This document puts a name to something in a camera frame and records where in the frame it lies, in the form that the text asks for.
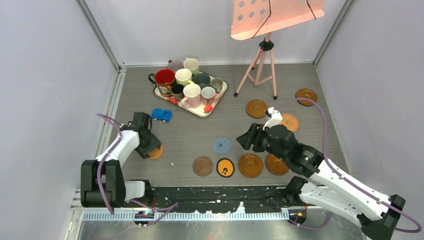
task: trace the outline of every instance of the blue coaster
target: blue coaster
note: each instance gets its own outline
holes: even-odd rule
[[[231,140],[226,137],[218,137],[213,143],[213,150],[217,154],[226,154],[231,149]]]

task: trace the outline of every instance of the tripod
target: tripod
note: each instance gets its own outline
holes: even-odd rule
[[[271,38],[271,32],[268,32],[265,38],[263,39],[263,41],[259,43],[259,49],[257,50],[256,55],[254,56],[249,68],[244,74],[244,77],[241,80],[240,85],[235,91],[234,97],[237,97],[237,95],[239,95],[240,89],[242,89],[243,84],[245,83],[246,79],[249,77],[252,80],[253,85],[255,86],[258,86],[259,84],[262,84],[272,79],[272,85],[274,88],[274,100],[277,99],[276,70],[274,68],[274,52],[273,52],[274,43],[270,40],[270,38]],[[262,72],[262,67],[264,66],[265,56],[267,55],[268,51],[269,51],[269,56],[271,58],[272,75],[265,78],[264,80],[259,81],[259,77],[261,76],[261,72]],[[250,75],[250,71],[255,69],[259,57],[260,57],[259,66],[257,69],[256,77],[255,79],[253,79],[252,75]]]

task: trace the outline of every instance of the red mug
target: red mug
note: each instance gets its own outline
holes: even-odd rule
[[[171,69],[162,69],[154,73],[150,73],[148,75],[148,80],[157,86],[159,92],[164,97],[170,97],[171,87],[175,85],[175,73]]]

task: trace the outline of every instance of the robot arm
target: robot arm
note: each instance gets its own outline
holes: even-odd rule
[[[101,175],[104,176],[103,188],[107,200],[113,208],[120,208],[124,202],[141,198],[149,191],[150,184],[147,180],[124,181],[122,166],[130,153],[135,150],[143,159],[149,157],[149,153],[161,146],[161,142],[150,131],[152,118],[144,112],[135,112],[133,120],[127,125],[120,126],[122,139],[116,139],[102,154],[94,160],[85,160],[81,165],[81,204],[89,207],[104,207],[105,201],[97,184],[96,173],[100,161],[105,157],[101,167]]]
[[[279,125],[281,114],[270,107],[265,114],[265,124],[253,123],[249,131],[237,138],[245,150],[267,151],[283,160],[294,173],[321,183],[330,190],[320,188],[306,179],[294,177],[285,189],[287,199],[293,203],[307,203],[323,207],[360,226],[362,232],[373,240],[390,239],[399,221],[400,214],[384,206],[382,202],[402,210],[405,200],[398,196],[380,193],[342,171],[331,160],[341,176],[332,171],[324,156],[315,148],[299,143],[293,132]],[[376,196],[375,201],[356,187]]]

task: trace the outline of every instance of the tripod leg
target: tripod leg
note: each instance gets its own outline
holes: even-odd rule
[[[244,74],[243,79],[240,82],[240,85],[238,85],[237,90],[234,93],[234,97],[237,97],[239,95],[240,89],[242,89],[243,84],[245,83],[246,79],[248,78],[248,74],[250,73],[253,64],[255,64],[258,61],[259,55],[261,55],[262,49],[259,47],[259,49],[256,52],[256,55],[253,58],[253,61],[251,62],[249,68],[247,69],[246,73]]]
[[[274,100],[277,99],[277,85],[276,85],[276,69],[274,68],[274,52],[271,49],[269,56],[271,58],[271,71],[272,71],[272,85],[274,87]]]
[[[256,64],[258,63],[258,60],[259,60],[259,57],[261,56],[261,54],[263,53],[263,51],[261,51],[260,53],[259,53],[259,55],[257,56],[257,58],[255,59],[255,61],[254,61],[254,64],[253,64],[253,66],[252,66],[252,70],[254,70],[255,69],[255,67],[256,67]]]
[[[267,56],[267,52],[264,51],[260,55],[259,66],[256,73],[256,78],[254,79],[254,85],[257,86],[259,82],[259,77],[261,77],[262,67],[264,66],[265,56]]]

